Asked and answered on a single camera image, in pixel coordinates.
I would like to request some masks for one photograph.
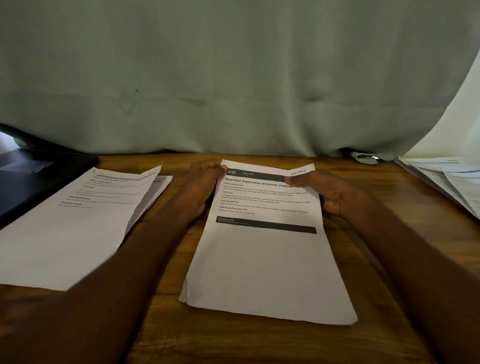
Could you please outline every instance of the green curtain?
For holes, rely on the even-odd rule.
[[[92,153],[392,159],[479,47],[477,0],[0,0],[0,122]]]

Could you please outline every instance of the person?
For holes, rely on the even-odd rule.
[[[142,230],[2,340],[0,362],[116,363],[160,267],[203,213],[226,168],[218,160],[193,163],[180,191]],[[285,182],[312,187],[323,196],[325,212],[350,223],[448,363],[480,363],[477,277],[431,247],[370,193],[342,178],[316,170]]]

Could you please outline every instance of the paper held in hands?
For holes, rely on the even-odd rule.
[[[223,160],[180,294],[190,306],[332,325],[357,320],[322,221],[319,195],[281,170]]]
[[[92,168],[0,230],[0,283],[67,290],[112,256],[172,180]]]

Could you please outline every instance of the white wall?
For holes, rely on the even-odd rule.
[[[404,157],[462,156],[480,165],[480,52],[437,125]]]

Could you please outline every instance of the laptop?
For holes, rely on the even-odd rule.
[[[0,229],[96,166],[90,154],[17,149],[0,155]]]

